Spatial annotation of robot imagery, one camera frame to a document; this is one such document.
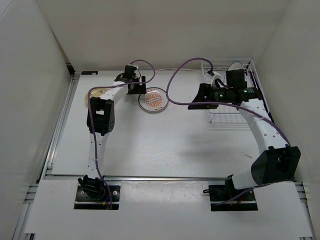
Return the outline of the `small cream printed plate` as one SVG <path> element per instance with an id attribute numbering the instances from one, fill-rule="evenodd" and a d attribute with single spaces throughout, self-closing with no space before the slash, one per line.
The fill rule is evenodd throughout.
<path id="1" fill-rule="evenodd" d="M 92 98 L 92 97 L 99 98 L 103 94 L 105 94 L 108 90 L 109 90 L 109 88 L 96 88 L 90 92 L 89 98 Z M 88 93 L 85 94 L 84 101 L 85 101 L 86 105 L 88 105 L 88 102 L 89 102 L 88 101 Z"/>

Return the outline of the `cream plate with orange pattern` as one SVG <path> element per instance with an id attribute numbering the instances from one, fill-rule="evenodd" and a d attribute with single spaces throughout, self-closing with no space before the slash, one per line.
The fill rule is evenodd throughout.
<path id="1" fill-rule="evenodd" d="M 164 89 L 160 87 L 149 87 L 146 89 L 146 93 L 138 96 L 138 104 L 143 111 L 150 114 L 157 114 L 168 107 L 169 100 Z"/>

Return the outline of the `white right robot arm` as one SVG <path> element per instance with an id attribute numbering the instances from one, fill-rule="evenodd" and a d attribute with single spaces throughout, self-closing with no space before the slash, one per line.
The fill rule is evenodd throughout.
<path id="1" fill-rule="evenodd" d="M 230 200 L 238 199 L 243 190 L 294 178 L 301 152 L 291 146 L 271 121 L 264 106 L 262 94 L 245 80 L 243 69 L 228 70 L 226 83 L 213 70 L 210 83 L 201 83 L 189 110 L 217 109 L 220 105 L 235 106 L 247 122 L 256 140 L 259 157 L 246 171 L 233 174 L 225 180 L 224 193 Z"/>

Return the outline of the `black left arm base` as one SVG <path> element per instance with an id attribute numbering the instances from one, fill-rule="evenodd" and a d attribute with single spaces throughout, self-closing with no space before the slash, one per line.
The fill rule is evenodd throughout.
<path id="1" fill-rule="evenodd" d="M 77 186 L 73 208 L 75 210 L 118 210 L 120 206 L 121 186 L 110 185 L 112 204 L 106 186 L 100 188 L 98 193 L 84 190 L 81 185 Z"/>

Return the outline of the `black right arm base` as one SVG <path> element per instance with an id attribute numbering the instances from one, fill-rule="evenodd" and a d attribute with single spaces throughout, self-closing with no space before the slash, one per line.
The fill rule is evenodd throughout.
<path id="1" fill-rule="evenodd" d="M 202 193 L 209 195 L 212 212 L 258 211 L 256 196 L 252 188 L 227 190 L 226 185 L 209 185 Z"/>

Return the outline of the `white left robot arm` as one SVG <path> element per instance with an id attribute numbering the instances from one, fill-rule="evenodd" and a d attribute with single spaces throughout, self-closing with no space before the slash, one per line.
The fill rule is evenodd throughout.
<path id="1" fill-rule="evenodd" d="M 79 178 L 82 191 L 93 200 L 100 200 L 105 194 L 111 195 L 110 188 L 99 170 L 104 161 L 106 143 L 115 127 L 115 105 L 125 95 L 146 93 L 146 77 L 139 67 L 126 65 L 111 86 L 97 86 L 87 93 L 87 127 L 90 133 L 90 148 L 87 174 Z"/>

